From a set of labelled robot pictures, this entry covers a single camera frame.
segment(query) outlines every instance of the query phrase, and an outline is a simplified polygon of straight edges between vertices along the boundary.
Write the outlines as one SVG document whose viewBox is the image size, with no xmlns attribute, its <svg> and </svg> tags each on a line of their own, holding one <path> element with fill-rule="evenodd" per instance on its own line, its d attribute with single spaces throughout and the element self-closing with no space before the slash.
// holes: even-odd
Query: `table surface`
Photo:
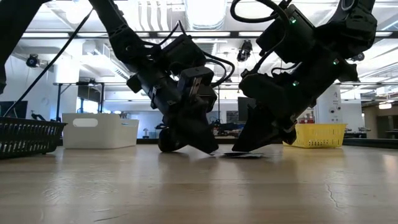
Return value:
<svg viewBox="0 0 398 224">
<path fill-rule="evenodd" d="M 0 222 L 398 223 L 398 151 L 258 152 L 222 159 L 139 145 L 0 161 Z"/>
</svg>

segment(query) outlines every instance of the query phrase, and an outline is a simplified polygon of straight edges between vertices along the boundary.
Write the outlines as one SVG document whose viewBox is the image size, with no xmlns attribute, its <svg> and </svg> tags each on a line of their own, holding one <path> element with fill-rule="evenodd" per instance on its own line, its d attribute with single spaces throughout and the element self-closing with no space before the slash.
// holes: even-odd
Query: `white storage bin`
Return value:
<svg viewBox="0 0 398 224">
<path fill-rule="evenodd" d="M 118 114 L 62 114 L 63 146 L 67 149 L 116 149 L 135 146 L 139 120 Z"/>
</svg>

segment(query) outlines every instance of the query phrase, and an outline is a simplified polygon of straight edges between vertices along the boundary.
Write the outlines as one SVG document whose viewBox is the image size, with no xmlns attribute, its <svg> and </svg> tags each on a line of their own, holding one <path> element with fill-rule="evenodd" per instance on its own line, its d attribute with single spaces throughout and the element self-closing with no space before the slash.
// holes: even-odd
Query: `computer monitor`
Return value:
<svg viewBox="0 0 398 224">
<path fill-rule="evenodd" d="M 248 106 L 256 107 L 256 100 L 247 97 L 238 97 L 238 116 L 239 121 L 248 120 Z"/>
</svg>

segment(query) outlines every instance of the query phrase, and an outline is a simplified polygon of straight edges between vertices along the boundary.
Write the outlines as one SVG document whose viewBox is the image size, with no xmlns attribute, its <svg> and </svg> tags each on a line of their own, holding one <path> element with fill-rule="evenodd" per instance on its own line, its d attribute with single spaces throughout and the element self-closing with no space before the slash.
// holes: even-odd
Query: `wheel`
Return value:
<svg viewBox="0 0 398 224">
<path fill-rule="evenodd" d="M 159 142 L 157 145 L 162 152 L 174 152 L 183 147 L 171 138 L 171 134 L 168 129 L 160 131 Z"/>
</svg>

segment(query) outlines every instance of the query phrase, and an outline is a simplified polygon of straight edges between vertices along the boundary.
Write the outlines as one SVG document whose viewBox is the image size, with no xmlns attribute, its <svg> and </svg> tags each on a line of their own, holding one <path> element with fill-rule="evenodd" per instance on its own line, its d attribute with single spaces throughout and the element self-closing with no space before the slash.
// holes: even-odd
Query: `black plastic housing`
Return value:
<svg viewBox="0 0 398 224">
<path fill-rule="evenodd" d="M 293 4 L 285 13 L 290 20 L 289 33 L 283 44 L 276 47 L 275 53 L 285 63 L 299 63 L 308 57 L 315 45 L 314 26 Z M 256 40 L 262 49 L 260 56 L 280 42 L 284 34 L 285 27 L 278 17 Z"/>
<path fill-rule="evenodd" d="M 156 58 L 159 67 L 179 75 L 186 68 L 204 66 L 206 57 L 189 36 L 180 35 Z"/>
</svg>

